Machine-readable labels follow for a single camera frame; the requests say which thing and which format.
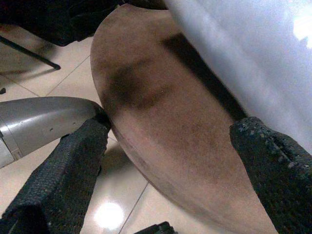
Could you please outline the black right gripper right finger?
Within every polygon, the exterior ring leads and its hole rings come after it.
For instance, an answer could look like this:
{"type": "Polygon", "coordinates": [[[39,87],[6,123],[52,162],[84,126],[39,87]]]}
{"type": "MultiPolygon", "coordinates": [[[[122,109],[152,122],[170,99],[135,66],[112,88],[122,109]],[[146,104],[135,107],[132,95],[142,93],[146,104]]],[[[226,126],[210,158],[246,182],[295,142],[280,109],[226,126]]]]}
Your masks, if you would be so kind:
{"type": "Polygon", "coordinates": [[[290,136],[247,117],[230,126],[261,204],[280,234],[312,232],[312,156],[290,136]]]}

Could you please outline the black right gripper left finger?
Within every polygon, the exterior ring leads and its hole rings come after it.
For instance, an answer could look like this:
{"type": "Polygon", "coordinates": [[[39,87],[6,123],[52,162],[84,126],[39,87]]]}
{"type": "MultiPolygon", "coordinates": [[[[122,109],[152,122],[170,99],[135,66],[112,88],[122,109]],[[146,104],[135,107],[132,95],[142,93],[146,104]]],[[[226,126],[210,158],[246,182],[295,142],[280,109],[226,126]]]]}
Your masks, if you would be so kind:
{"type": "Polygon", "coordinates": [[[106,150],[109,121],[92,118],[65,135],[0,219],[2,234],[78,234],[106,150]]]}

